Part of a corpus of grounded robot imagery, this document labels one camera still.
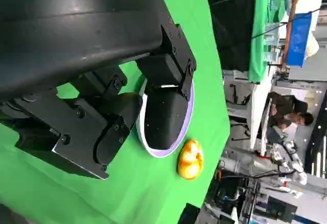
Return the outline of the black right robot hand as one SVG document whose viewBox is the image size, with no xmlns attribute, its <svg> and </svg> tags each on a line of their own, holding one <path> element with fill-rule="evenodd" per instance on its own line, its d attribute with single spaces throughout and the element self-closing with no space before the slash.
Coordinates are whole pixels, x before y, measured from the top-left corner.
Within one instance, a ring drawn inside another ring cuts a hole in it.
<svg viewBox="0 0 327 224">
<path fill-rule="evenodd" d="M 196 219 L 200 213 L 200 208 L 186 203 L 184 210 L 182 211 L 178 224 L 195 224 Z"/>
</svg>

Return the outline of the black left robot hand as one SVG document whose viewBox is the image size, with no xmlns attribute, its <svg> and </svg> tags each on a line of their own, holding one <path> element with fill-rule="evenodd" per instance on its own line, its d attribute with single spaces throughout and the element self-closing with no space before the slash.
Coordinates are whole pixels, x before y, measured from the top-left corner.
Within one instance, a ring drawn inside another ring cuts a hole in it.
<svg viewBox="0 0 327 224">
<path fill-rule="evenodd" d="M 68 173 L 106 179 L 133 128 L 151 155 L 174 152 L 196 68 L 164 0 L 1 0 L 1 123 Z"/>
</svg>

